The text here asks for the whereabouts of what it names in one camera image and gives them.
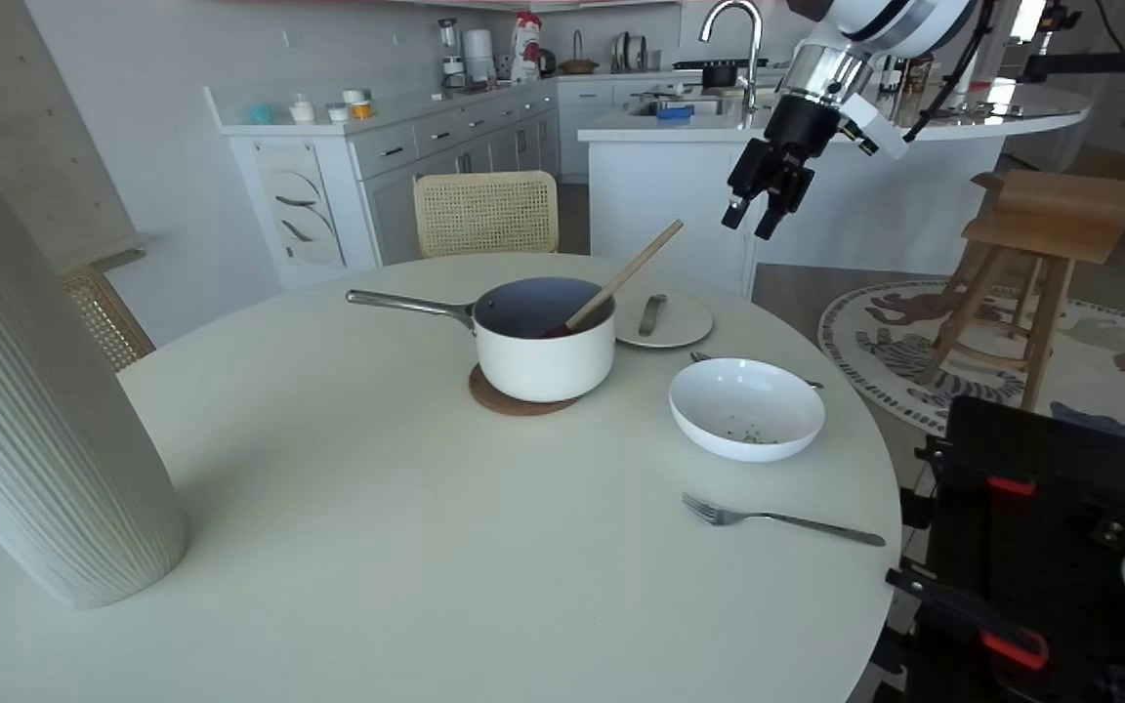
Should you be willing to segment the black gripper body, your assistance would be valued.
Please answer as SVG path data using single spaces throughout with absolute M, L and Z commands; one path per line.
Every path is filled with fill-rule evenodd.
M 840 112 L 806 99 L 780 99 L 766 130 L 741 147 L 732 193 L 749 202 L 766 194 L 774 211 L 795 211 L 811 181 L 811 161 L 836 135 Z

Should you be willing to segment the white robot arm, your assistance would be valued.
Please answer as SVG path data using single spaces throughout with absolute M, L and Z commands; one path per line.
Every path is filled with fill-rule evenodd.
M 763 133 L 748 142 L 728 174 L 723 227 L 737 232 L 749 202 L 766 200 L 753 227 L 758 240 L 769 240 L 778 224 L 801 206 L 811 182 L 811 161 L 836 133 L 848 133 L 864 151 L 888 147 L 897 156 L 944 107 L 992 20 L 992 0 L 784 0 L 784 7 L 811 20 L 815 36 L 795 52 Z M 944 87 L 918 121 L 897 133 L 864 99 L 873 65 L 880 60 L 927 60 L 960 33 L 968 33 L 968 39 Z

